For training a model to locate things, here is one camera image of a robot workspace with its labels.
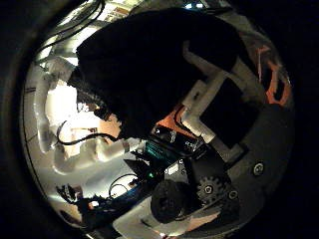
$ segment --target white tube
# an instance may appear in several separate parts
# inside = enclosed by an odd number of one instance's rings
[[[66,175],[90,167],[97,161],[108,162],[127,152],[142,148],[143,145],[140,139],[132,137],[108,145],[102,137],[98,137],[86,140],[80,146],[79,154],[66,158],[64,147],[57,144],[55,146],[53,168],[57,173]]]
[[[68,83],[76,68],[72,63],[62,57],[55,57],[47,62],[48,70],[56,78]]]
[[[127,152],[137,150],[143,146],[140,139],[128,138],[120,139],[108,145],[102,138],[98,138],[97,155],[99,161],[107,162],[113,158],[124,155]]]
[[[50,123],[46,116],[46,101],[51,83],[54,77],[45,74],[37,83],[37,90],[34,97],[33,108],[37,121],[39,146],[42,152],[46,153],[51,149],[53,134],[50,132]]]
[[[66,175],[78,169],[87,168],[97,162],[96,139],[88,139],[80,146],[80,153],[69,158],[65,156],[64,147],[55,146],[53,168],[59,174]]]

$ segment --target black cable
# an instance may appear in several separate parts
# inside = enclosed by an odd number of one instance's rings
[[[81,28],[78,29],[77,31],[73,32],[72,34],[70,34],[70,35],[68,35],[68,36],[66,36],[66,37],[64,37],[64,38],[61,38],[61,39],[59,39],[59,40],[57,40],[57,41],[55,41],[55,42],[53,42],[53,43],[50,43],[50,44],[48,44],[48,45],[46,45],[46,46],[41,47],[41,48],[37,51],[37,53],[40,53],[41,51],[43,51],[43,50],[46,49],[46,48],[52,47],[52,46],[54,46],[54,45],[57,45],[57,44],[59,44],[59,43],[65,41],[65,40],[67,40],[67,39],[69,39],[69,38],[71,38],[71,37],[77,35],[79,32],[81,32],[82,30],[84,30],[85,28],[87,28],[89,25],[91,25],[93,22],[95,22],[95,21],[101,16],[101,14],[103,13],[103,11],[104,11],[104,9],[105,9],[106,3],[105,3],[104,0],[101,0],[101,4],[99,4],[99,6],[101,5],[101,10],[100,10],[99,14],[98,14],[94,19],[92,19],[90,22],[88,22],[87,24],[85,24],[83,27],[81,27]]]
[[[94,3],[92,3],[91,6],[93,6],[95,3],[97,4],[97,6],[87,16],[85,16],[80,22],[78,22],[77,24],[75,24],[75,25],[73,25],[71,27],[65,28],[65,29],[63,29],[63,30],[61,30],[59,32],[55,32],[55,33],[49,35],[48,39],[50,39],[50,38],[52,38],[52,37],[54,37],[56,35],[68,32],[68,31],[70,31],[72,29],[75,29],[76,27],[80,26],[82,23],[87,21],[98,10],[99,6],[101,5],[101,1],[97,0]]]
[[[127,192],[129,191],[124,185],[117,183],[117,184],[114,184],[112,187],[110,187],[109,192],[111,193],[111,192],[112,192],[112,189],[115,188],[116,186],[121,186],[121,187],[123,187]]]
[[[84,140],[87,140],[87,139],[90,139],[90,138],[95,138],[95,137],[98,137],[98,136],[102,136],[102,137],[108,137],[111,141],[116,141],[117,139],[113,136],[111,136],[110,134],[108,133],[104,133],[104,132],[96,132],[96,133],[92,133],[92,134],[89,134],[88,136],[85,136],[83,138],[80,138],[80,139],[77,139],[77,140],[74,140],[74,141],[69,141],[69,142],[64,142],[64,141],[61,141],[60,140],[60,133],[61,133],[61,130],[62,130],[62,127],[63,125],[66,123],[67,121],[65,120],[59,127],[58,127],[58,130],[57,130],[57,140],[60,144],[62,145],[74,145],[74,144],[77,144],[81,141],[84,141]]]
[[[113,198],[112,197],[112,195],[111,195],[111,190],[112,190],[112,188],[114,187],[114,185],[115,185],[115,183],[117,182],[117,181],[119,181],[121,178],[124,178],[124,177],[126,177],[126,176],[135,176],[135,177],[138,177],[136,174],[134,174],[134,173],[127,173],[127,174],[124,174],[124,175],[122,175],[122,176],[119,176],[117,179],[115,179],[112,183],[111,183],[111,185],[110,185],[110,188],[109,188],[109,197],[111,197],[111,198]]]

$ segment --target gear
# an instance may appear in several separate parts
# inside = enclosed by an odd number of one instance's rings
[[[217,201],[225,191],[225,184],[216,177],[204,177],[199,181],[197,187],[199,200],[207,205]]]

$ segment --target machine part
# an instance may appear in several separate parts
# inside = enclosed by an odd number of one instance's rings
[[[167,168],[164,173],[165,179],[189,184],[187,171],[184,165],[184,159],[178,160],[176,163]]]
[[[253,174],[255,176],[261,176],[265,167],[262,162],[258,162],[254,167],[253,167]]]
[[[215,137],[210,145],[218,152],[222,160],[227,164],[232,164],[237,158],[239,158],[245,150],[238,144],[232,148],[228,148],[219,137]]]
[[[204,204],[214,203],[220,195],[224,193],[225,185],[215,177],[205,177],[200,180],[197,187],[198,198]]]
[[[180,183],[166,179],[160,182],[152,196],[151,210],[160,223],[170,223],[184,215],[187,196]]]
[[[51,84],[56,81],[54,76],[47,73],[37,83],[34,97],[34,113],[37,121],[39,146],[43,153],[51,149],[54,135],[50,131],[50,123],[46,115],[46,101]]]
[[[230,191],[230,192],[228,193],[228,197],[229,197],[229,199],[231,199],[231,200],[236,199],[237,196],[238,196],[238,192],[235,191],[235,190]]]
[[[107,162],[125,153],[144,147],[144,143],[137,138],[120,139],[108,145],[103,138],[97,139],[97,155],[99,161]]]
[[[55,57],[47,62],[48,71],[59,80],[69,82],[76,66],[62,57]]]

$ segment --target screw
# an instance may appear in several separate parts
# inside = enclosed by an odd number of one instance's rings
[[[236,199],[238,196],[238,192],[237,191],[230,191],[228,194],[229,199],[233,200]]]
[[[205,193],[210,194],[212,192],[212,186],[206,186],[205,187]]]
[[[263,165],[262,162],[258,162],[254,167],[253,167],[253,174],[255,176],[260,176],[263,171],[264,171],[265,167]]]

